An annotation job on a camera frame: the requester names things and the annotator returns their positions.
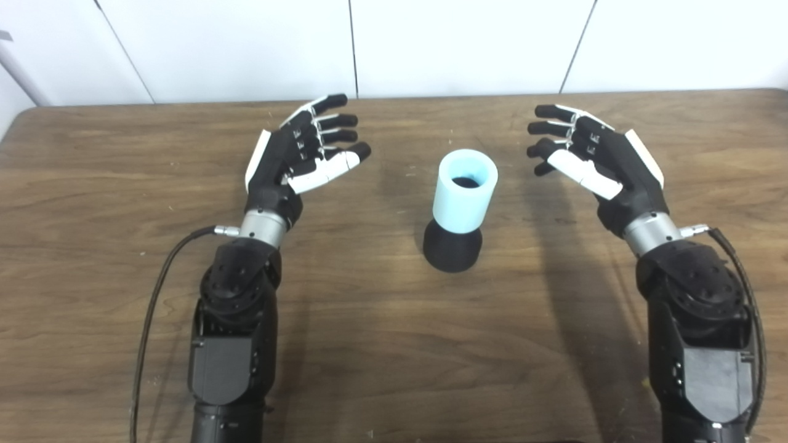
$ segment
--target panel seam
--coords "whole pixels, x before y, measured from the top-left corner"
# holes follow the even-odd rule
[[[22,90],[22,93],[25,94],[34,105],[44,106],[44,103],[41,102],[38,95],[30,89],[26,82],[19,78],[20,76],[18,73],[15,73],[13,69],[9,69],[9,67],[3,63],[2,57],[0,57],[0,69],[4,69],[8,73],[9,77],[11,77],[11,80],[17,84],[17,86]]]
[[[588,18],[585,19],[585,25],[583,25],[583,31],[580,33],[580,39],[578,39],[578,45],[574,48],[572,59],[569,61],[569,66],[567,67],[567,73],[563,76],[563,81],[561,82],[561,88],[558,90],[559,94],[563,94],[563,87],[567,85],[567,80],[569,79],[569,73],[572,71],[572,65],[574,65],[574,59],[578,56],[580,45],[583,43],[583,37],[585,37],[585,30],[588,29],[589,27],[589,23],[591,22],[591,16],[593,15],[594,8],[596,7],[597,7],[597,0],[594,0],[593,4],[591,5],[591,10],[589,11],[589,16]]]
[[[145,92],[148,94],[148,98],[151,99],[151,103],[156,104],[156,100],[153,98],[153,94],[151,94],[151,90],[148,89],[147,84],[145,84],[145,80],[139,74],[139,69],[137,69],[136,65],[134,64],[134,61],[131,58],[131,56],[128,55],[128,51],[126,50],[126,47],[123,46],[123,42],[121,42],[121,38],[117,36],[117,32],[115,32],[115,28],[113,28],[112,22],[110,22],[110,18],[106,16],[106,13],[104,12],[104,8],[101,7],[101,4],[99,3],[99,0],[93,0],[93,1],[95,2],[96,7],[98,7],[98,10],[101,11],[101,14],[104,16],[104,21],[106,22],[107,26],[110,27],[110,30],[112,31],[112,34],[115,36],[115,40],[117,41],[117,44],[120,45],[121,50],[123,50],[123,54],[126,56],[126,60],[128,60],[128,63],[132,66],[132,69],[134,69],[134,73],[137,75],[137,78],[139,79],[139,82],[145,88]]]
[[[350,14],[350,42],[353,50],[353,79],[355,80],[355,97],[359,97],[359,71],[355,63],[355,33],[353,32],[353,5],[348,0],[348,13]]]

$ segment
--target table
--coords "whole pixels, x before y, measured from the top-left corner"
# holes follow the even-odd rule
[[[372,157],[304,196],[283,245],[268,442],[660,441],[634,258],[594,199],[537,179],[538,103],[636,128],[674,220],[723,228],[761,306],[769,385],[753,441],[788,439],[788,95],[707,91],[353,101]],[[0,441],[126,441],[132,367],[169,249],[238,224],[243,172],[293,102],[37,108],[0,144]],[[477,265],[420,252],[440,159],[500,181]],[[176,260],[143,378],[140,441],[188,441],[197,284],[222,238]]]

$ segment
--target robotic arm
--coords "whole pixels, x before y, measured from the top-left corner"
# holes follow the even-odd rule
[[[662,171],[634,130],[621,134],[585,111],[560,105],[537,106],[536,115],[551,120],[531,123],[530,134],[559,137],[528,148],[528,157],[543,160],[536,175],[557,169],[590,190],[602,225],[637,258],[663,441],[747,441],[763,396],[765,349],[740,263],[735,260],[737,278],[713,248],[687,240],[708,231],[706,225],[676,228]],[[719,231],[710,234],[732,253]]]
[[[189,389],[194,395],[192,443],[259,443],[265,396],[276,368],[279,245],[298,221],[301,193],[318,188],[369,157],[355,142],[354,115],[320,117],[344,106],[329,95],[301,106],[281,127],[263,131],[246,173],[248,198],[236,237],[221,245],[200,283],[191,332]]]

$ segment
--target connector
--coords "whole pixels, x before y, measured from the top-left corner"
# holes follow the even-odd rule
[[[692,236],[705,233],[708,230],[710,230],[708,225],[692,225],[685,226],[678,231],[682,234],[682,238],[690,238]]]
[[[237,237],[241,235],[241,228],[236,226],[216,225],[214,228],[214,234],[218,236]]]

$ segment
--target black cable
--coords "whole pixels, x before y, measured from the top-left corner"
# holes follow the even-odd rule
[[[766,393],[766,339],[764,337],[764,325],[760,320],[760,311],[758,311],[758,304],[755,301],[753,287],[749,283],[747,273],[744,271],[744,266],[742,265],[742,262],[739,261],[733,245],[730,244],[727,238],[725,238],[722,231],[717,228],[709,230],[708,235],[713,238],[717,244],[719,244],[725,253],[728,254],[730,260],[734,263],[739,279],[742,280],[742,284],[744,285],[747,304],[749,304],[750,308],[753,310],[756,344],[758,347],[758,380],[756,381],[756,396],[753,399],[753,409],[750,410],[749,417],[747,418],[747,426],[745,428],[747,435],[750,435],[753,432],[755,423],[758,421],[760,406],[764,402],[764,396]]]
[[[148,333],[151,331],[151,323],[153,322],[153,312],[156,309],[156,300],[158,294],[162,290],[164,279],[167,277],[169,266],[173,264],[175,256],[186,244],[195,238],[206,236],[215,233],[216,226],[207,226],[202,229],[197,229],[193,233],[187,235],[183,240],[175,245],[173,250],[167,255],[167,259],[162,265],[162,271],[158,274],[156,286],[153,287],[151,293],[151,301],[148,302],[148,310],[145,314],[145,323],[143,324],[143,336],[139,339],[139,351],[137,352],[137,365],[134,372],[134,385],[132,386],[132,412],[130,416],[130,423],[128,428],[128,440],[130,443],[137,442],[137,411],[139,410],[139,386],[142,383],[143,377],[143,364],[145,363],[145,348],[147,347]]]

